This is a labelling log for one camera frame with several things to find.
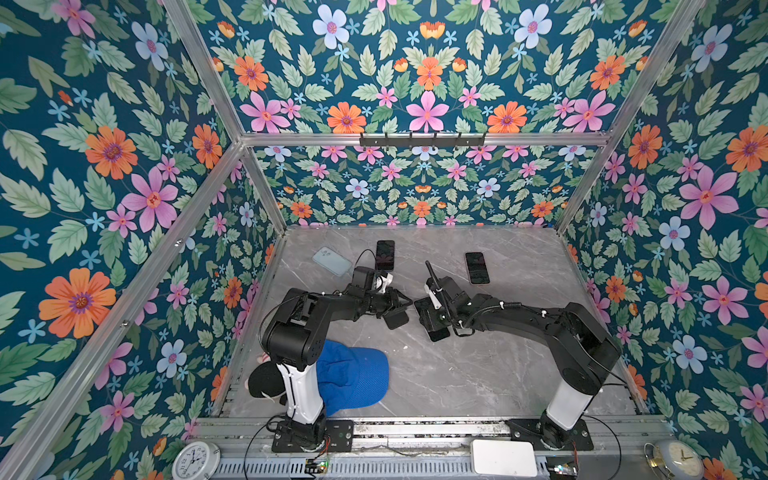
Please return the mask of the black phone case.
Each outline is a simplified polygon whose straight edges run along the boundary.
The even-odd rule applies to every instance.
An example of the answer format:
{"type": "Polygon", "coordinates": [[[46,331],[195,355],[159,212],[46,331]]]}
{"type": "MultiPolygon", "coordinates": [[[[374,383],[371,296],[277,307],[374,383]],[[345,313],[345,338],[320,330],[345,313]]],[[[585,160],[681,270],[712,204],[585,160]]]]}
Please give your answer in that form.
{"type": "Polygon", "coordinates": [[[409,323],[407,308],[398,308],[388,311],[383,315],[385,324],[389,330],[396,330],[409,323]]]}

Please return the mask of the pink-edged smartphone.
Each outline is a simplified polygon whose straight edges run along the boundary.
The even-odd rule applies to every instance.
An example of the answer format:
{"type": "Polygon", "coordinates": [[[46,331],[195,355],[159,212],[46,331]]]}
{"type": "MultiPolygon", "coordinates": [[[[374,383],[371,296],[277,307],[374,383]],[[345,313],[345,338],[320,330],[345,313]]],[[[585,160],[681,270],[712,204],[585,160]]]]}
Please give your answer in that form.
{"type": "Polygon", "coordinates": [[[465,254],[465,262],[471,284],[487,285],[490,283],[487,263],[482,252],[467,252],[465,254]]]}

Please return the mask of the silver-edged smartphone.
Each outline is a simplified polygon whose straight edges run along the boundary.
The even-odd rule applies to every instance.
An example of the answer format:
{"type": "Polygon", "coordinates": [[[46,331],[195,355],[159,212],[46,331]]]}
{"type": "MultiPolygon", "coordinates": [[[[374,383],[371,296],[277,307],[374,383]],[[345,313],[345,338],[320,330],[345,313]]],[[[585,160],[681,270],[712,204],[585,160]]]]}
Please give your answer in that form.
{"type": "Polygon", "coordinates": [[[434,308],[429,297],[416,300],[414,306],[419,316],[419,323],[433,343],[450,337],[447,322],[442,318],[441,312],[434,308]]]}

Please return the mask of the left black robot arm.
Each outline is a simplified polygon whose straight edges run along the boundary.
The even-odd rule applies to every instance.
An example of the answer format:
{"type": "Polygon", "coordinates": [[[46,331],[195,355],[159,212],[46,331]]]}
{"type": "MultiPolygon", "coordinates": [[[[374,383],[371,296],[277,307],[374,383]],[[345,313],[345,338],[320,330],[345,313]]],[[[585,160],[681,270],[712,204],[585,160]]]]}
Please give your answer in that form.
{"type": "Polygon", "coordinates": [[[407,310],[414,301],[392,287],[392,281],[388,273],[357,267],[343,290],[328,293],[292,288],[267,317],[260,343],[282,377],[289,420],[314,426],[325,415],[316,363],[333,322],[373,316],[391,330],[408,323],[407,310]]]}

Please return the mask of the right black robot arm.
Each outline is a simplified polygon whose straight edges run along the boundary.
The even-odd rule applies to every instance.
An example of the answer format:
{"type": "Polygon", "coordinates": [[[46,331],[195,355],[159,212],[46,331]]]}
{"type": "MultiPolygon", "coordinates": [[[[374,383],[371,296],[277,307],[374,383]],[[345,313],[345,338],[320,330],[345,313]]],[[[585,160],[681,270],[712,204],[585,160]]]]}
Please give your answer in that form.
{"type": "Polygon", "coordinates": [[[544,308],[488,294],[469,296],[453,278],[438,277],[429,261],[425,265],[427,296],[416,306],[432,341],[452,329],[458,336],[464,331],[501,332],[548,347],[560,380],[534,435],[551,450],[570,445],[578,422],[614,374],[622,354],[619,342],[579,303],[544,308]]]}

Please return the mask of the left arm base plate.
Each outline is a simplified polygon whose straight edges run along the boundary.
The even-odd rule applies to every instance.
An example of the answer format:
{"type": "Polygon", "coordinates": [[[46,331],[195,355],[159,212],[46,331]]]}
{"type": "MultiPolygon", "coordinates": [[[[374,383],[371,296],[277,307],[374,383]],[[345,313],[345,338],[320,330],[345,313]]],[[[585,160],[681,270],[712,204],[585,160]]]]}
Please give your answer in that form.
{"type": "Polygon", "coordinates": [[[273,437],[273,453],[350,452],[354,438],[351,420],[326,420],[303,424],[293,420],[281,421],[273,437]]]}

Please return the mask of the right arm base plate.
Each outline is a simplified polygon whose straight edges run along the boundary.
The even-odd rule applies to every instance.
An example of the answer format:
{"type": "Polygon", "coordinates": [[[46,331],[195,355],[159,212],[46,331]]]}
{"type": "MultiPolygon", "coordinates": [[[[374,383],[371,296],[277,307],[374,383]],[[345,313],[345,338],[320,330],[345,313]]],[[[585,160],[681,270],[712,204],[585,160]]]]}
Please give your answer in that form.
{"type": "Polygon", "coordinates": [[[594,449],[584,420],[578,420],[570,430],[563,429],[546,415],[538,419],[507,419],[504,424],[510,429],[513,441],[529,442],[535,450],[592,451],[594,449]]]}

